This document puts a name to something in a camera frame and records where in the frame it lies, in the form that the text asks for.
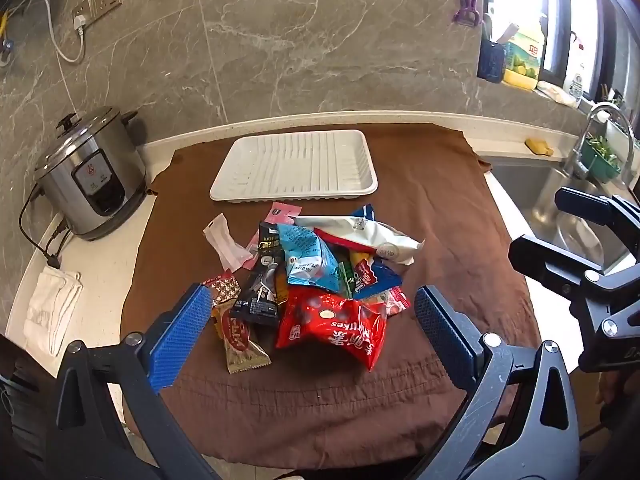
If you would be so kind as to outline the green yellow box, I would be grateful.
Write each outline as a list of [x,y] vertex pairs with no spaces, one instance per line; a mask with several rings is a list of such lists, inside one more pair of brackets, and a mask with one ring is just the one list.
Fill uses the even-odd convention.
[[541,36],[528,36],[516,32],[504,46],[506,50],[506,70],[503,82],[509,86],[533,91],[538,84],[542,51]]

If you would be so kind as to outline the dark blue red snack packet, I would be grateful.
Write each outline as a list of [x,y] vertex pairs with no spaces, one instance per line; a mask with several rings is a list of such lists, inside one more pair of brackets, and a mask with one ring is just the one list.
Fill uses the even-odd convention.
[[378,256],[350,252],[349,261],[354,274],[354,299],[368,298],[402,284],[402,278]]

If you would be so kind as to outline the red patterned nut packet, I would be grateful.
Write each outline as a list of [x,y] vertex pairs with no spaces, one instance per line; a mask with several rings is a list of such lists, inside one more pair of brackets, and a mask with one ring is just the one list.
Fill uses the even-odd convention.
[[209,278],[202,285],[209,290],[214,307],[235,300],[241,292],[240,284],[230,270],[225,270],[214,278]]

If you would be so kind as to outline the red Milkes chocolate bag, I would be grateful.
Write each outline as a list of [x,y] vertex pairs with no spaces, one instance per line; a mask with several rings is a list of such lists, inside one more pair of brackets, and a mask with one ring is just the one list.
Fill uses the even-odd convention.
[[373,370],[383,348],[386,304],[367,304],[318,287],[288,286],[276,348],[306,341],[342,348],[367,370]]

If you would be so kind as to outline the white and red snack bag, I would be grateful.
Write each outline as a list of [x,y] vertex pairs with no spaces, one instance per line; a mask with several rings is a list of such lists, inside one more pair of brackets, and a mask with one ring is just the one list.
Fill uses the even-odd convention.
[[418,242],[388,224],[363,217],[301,216],[296,217],[294,223],[315,232],[327,243],[405,266],[413,264],[414,257],[424,245],[424,242]]

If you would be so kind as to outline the black cookie snack packet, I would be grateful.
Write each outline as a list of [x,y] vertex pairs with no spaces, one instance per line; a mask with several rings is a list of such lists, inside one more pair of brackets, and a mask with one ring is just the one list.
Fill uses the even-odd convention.
[[250,278],[236,298],[230,315],[243,322],[277,327],[280,321],[276,277],[283,262],[278,227],[269,222],[259,226],[257,260]]

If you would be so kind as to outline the chrome sink faucet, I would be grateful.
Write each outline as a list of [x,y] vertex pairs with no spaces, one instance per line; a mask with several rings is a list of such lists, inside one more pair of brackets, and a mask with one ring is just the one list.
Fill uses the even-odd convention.
[[[608,130],[617,131],[627,142],[626,154],[611,142]],[[623,186],[634,182],[637,141],[629,119],[611,102],[595,105],[587,115],[587,125],[570,150],[562,170],[579,179],[592,177],[601,183],[619,180]]]

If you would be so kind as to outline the white ribbed plastic tray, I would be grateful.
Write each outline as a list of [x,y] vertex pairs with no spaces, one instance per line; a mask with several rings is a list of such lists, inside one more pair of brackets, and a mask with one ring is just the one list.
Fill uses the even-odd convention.
[[377,189],[378,176],[363,132],[319,130],[235,140],[209,198],[230,203],[350,200]]

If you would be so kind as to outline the green bean snack packet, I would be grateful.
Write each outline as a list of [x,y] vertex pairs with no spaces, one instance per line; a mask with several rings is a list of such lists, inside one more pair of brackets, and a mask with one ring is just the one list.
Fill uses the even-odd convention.
[[352,272],[352,266],[348,261],[340,260],[338,262],[337,272],[338,282],[340,283],[340,294],[347,299],[352,299],[355,287],[355,278],[354,272]]

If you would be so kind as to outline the light blue snack packet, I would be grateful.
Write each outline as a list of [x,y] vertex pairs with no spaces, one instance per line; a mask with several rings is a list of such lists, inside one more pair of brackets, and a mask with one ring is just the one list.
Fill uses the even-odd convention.
[[338,263],[315,232],[294,224],[277,225],[288,284],[340,291]]

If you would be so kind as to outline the red white small packet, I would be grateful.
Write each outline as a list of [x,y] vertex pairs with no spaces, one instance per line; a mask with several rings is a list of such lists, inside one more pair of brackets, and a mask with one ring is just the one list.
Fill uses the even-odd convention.
[[384,292],[364,298],[363,302],[366,304],[384,304],[386,315],[389,318],[411,307],[410,300],[400,286],[386,289]]

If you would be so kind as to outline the pink long snack packet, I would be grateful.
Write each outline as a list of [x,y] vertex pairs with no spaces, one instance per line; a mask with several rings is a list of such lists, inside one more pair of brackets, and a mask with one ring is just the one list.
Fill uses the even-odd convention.
[[[303,208],[301,206],[295,206],[287,203],[273,202],[270,207],[270,211],[265,216],[264,221],[268,223],[284,223],[293,224],[294,218],[297,217]],[[243,263],[245,270],[252,270],[257,261],[257,251],[259,243],[259,231],[256,231],[254,236],[250,239],[250,242],[246,246],[246,250],[252,255],[250,260]]]

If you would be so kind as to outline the orange long snack packet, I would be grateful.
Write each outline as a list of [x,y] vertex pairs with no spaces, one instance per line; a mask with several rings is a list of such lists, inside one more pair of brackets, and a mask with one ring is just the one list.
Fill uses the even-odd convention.
[[276,284],[277,305],[282,307],[288,301],[288,276],[286,275],[286,267],[284,264],[278,266],[274,284]]

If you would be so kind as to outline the pale pink small packet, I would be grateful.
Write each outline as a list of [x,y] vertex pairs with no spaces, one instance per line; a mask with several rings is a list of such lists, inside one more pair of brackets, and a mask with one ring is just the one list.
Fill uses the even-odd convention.
[[225,271],[235,272],[253,259],[253,255],[231,236],[228,220],[222,212],[209,222],[203,235],[207,243],[216,250]]

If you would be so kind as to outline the gold red pie packet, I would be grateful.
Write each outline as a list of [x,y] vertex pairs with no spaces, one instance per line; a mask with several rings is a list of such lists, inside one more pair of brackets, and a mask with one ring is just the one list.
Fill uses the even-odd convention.
[[224,345],[228,372],[233,375],[270,365],[270,357],[252,339],[247,322],[231,315],[232,307],[233,300],[228,300],[213,308],[216,331]]

